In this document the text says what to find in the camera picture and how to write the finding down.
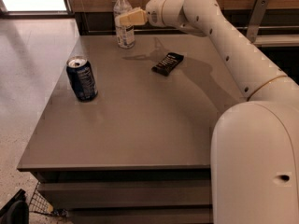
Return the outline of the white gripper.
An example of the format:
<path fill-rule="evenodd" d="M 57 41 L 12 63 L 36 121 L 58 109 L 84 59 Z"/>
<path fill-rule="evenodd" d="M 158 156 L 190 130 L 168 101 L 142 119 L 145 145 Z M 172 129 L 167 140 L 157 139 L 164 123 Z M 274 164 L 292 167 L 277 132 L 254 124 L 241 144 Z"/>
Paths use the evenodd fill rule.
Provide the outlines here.
<path fill-rule="evenodd" d="M 165 27 L 164 11 L 167 0 L 149 0 L 146 11 L 136 7 L 119 16 L 120 25 L 144 25 L 149 21 L 152 26 Z"/>

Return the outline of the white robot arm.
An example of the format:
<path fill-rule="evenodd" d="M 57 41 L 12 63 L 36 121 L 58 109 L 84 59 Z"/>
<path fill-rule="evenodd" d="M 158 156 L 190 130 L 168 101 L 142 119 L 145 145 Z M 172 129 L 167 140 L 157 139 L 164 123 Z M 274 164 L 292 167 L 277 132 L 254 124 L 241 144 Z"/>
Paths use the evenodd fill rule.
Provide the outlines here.
<path fill-rule="evenodd" d="M 223 16 L 216 0 L 149 0 L 118 16 L 207 36 L 243 103 L 214 128 L 214 224 L 299 224 L 299 87 Z"/>

